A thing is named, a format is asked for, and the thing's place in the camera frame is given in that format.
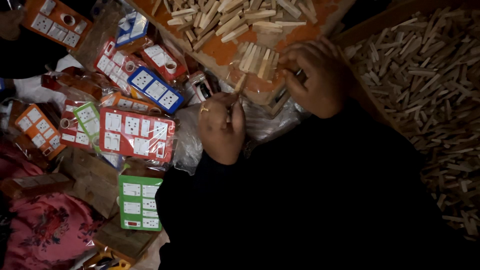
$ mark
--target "pink floral fabric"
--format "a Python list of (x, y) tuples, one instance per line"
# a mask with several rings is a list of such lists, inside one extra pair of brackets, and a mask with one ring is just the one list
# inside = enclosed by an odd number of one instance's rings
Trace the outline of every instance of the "pink floral fabric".
[(13, 202), (13, 230), (3, 269), (68, 269), (71, 260), (93, 248), (104, 218), (83, 201), (53, 193)]

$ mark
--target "hand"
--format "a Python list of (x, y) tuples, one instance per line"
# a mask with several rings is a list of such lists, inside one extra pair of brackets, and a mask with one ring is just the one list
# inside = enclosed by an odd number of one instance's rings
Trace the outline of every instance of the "hand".
[(198, 133), (205, 152), (218, 163), (235, 164), (245, 140), (245, 113), (238, 95), (215, 94), (202, 108), (209, 110), (200, 111), (198, 116)]
[[(330, 118), (342, 111), (348, 89), (357, 82), (340, 60), (335, 45), (325, 37), (288, 46), (278, 61), (287, 65), (283, 72), (293, 99), (319, 118)], [(300, 69), (308, 77), (303, 85), (292, 73)]]
[(19, 25), (24, 18), (22, 10), (0, 12), (0, 37), (5, 40), (17, 40), (20, 36)]

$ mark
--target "plastic wrap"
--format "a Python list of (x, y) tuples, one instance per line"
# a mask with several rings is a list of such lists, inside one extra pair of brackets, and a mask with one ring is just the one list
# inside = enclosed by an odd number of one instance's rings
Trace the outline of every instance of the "plastic wrap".
[(139, 67), (146, 67), (147, 65), (132, 54), (118, 51), (112, 37), (99, 51), (100, 53), (94, 63), (95, 68), (108, 77), (114, 86), (120, 88), (125, 96), (130, 96), (131, 86), (127, 83), (128, 78)]
[(236, 92), (246, 90), (261, 94), (275, 91), (280, 79), (277, 69), (280, 54), (249, 42), (240, 44), (238, 48), (230, 62), (228, 75), (229, 80), (236, 84)]
[(101, 108), (99, 147), (105, 152), (170, 162), (175, 126), (169, 118)]
[(153, 45), (140, 51), (142, 59), (154, 68), (169, 85), (174, 86), (187, 79), (185, 67), (161, 45)]
[(205, 73), (197, 71), (192, 75), (188, 76), (188, 81), (192, 85), (192, 88), (195, 91), (198, 99), (200, 101), (206, 101), (208, 98), (211, 98), (215, 91), (212, 89), (208, 83)]
[(161, 231), (155, 193), (163, 180), (130, 175), (119, 176), (120, 224), (123, 229)]

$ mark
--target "orange switch board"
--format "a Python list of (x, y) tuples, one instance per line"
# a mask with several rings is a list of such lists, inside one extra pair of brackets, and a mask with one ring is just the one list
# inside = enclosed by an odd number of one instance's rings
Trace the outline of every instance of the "orange switch board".
[(93, 25), (58, 0), (27, 0), (25, 9), (25, 28), (72, 50), (78, 49)]
[(15, 125), (32, 139), (48, 160), (52, 160), (65, 148), (65, 145), (60, 144), (60, 133), (57, 128), (35, 104), (30, 105), (17, 118)]

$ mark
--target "black clothing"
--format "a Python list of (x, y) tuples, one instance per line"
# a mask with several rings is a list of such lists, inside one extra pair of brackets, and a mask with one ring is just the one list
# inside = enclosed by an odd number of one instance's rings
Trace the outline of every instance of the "black clothing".
[(308, 118), (235, 165), (203, 153), (193, 177), (170, 170), (157, 192), (171, 241), (160, 269), (304, 269), (343, 263), (342, 254), (464, 244), (420, 181), (422, 164), (408, 140), (356, 102), (330, 119)]

